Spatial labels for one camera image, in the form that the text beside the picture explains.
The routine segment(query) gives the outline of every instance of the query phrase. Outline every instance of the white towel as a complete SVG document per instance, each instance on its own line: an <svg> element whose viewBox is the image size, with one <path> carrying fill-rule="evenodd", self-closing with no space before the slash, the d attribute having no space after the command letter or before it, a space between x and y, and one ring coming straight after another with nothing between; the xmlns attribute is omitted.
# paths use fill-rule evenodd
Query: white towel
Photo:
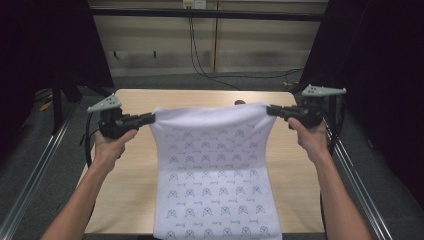
<svg viewBox="0 0 424 240"><path fill-rule="evenodd" d="M266 106L155 110L154 237L282 239L265 162L276 117Z"/></svg>

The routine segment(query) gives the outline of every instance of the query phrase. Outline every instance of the person's right arm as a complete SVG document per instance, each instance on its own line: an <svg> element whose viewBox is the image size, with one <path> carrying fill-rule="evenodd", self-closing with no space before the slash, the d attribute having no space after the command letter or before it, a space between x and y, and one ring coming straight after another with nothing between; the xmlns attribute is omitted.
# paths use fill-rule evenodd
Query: person's right arm
<svg viewBox="0 0 424 240"><path fill-rule="evenodd" d="M308 130L294 118L288 122L297 131L299 145L306 150L317 170L328 239L371 239L327 149L325 124Z"/></svg>

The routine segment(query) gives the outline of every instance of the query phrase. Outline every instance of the table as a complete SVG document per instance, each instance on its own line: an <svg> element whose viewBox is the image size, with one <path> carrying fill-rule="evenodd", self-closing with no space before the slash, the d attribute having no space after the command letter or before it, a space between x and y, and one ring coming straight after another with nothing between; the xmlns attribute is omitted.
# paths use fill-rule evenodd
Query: table
<svg viewBox="0 0 424 240"><path fill-rule="evenodd" d="M224 107L236 100L295 104L292 94L282 92L122 89L116 96L124 114L143 114L156 107ZM86 233L152 234L156 154L150 128L143 126L126 144L126 152L104 182ZM296 132L289 130L283 119L277 119L271 131L266 156L283 232L323 232L315 168L297 145Z"/></svg>

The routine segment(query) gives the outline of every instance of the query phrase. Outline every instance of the person's left hand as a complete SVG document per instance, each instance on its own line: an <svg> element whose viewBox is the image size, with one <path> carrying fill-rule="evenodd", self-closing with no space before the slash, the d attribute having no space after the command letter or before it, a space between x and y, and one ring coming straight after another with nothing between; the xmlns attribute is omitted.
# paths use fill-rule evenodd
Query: person's left hand
<svg viewBox="0 0 424 240"><path fill-rule="evenodd" d="M93 164L104 168L109 173L115 167L115 162L125 151L125 143L137 135L137 130L126 132L119 139L105 138L100 131L95 133L95 156Z"/></svg>

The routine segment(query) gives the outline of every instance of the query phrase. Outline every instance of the electrical outlet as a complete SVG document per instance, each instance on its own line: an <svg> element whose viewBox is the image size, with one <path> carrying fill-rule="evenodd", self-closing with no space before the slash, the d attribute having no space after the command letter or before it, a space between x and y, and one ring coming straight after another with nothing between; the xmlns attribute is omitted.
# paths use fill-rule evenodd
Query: electrical outlet
<svg viewBox="0 0 424 240"><path fill-rule="evenodd" d="M194 0L183 0L183 9L194 9Z"/></svg>
<svg viewBox="0 0 424 240"><path fill-rule="evenodd" d="M194 8L195 9L206 9L206 0L195 0Z"/></svg>

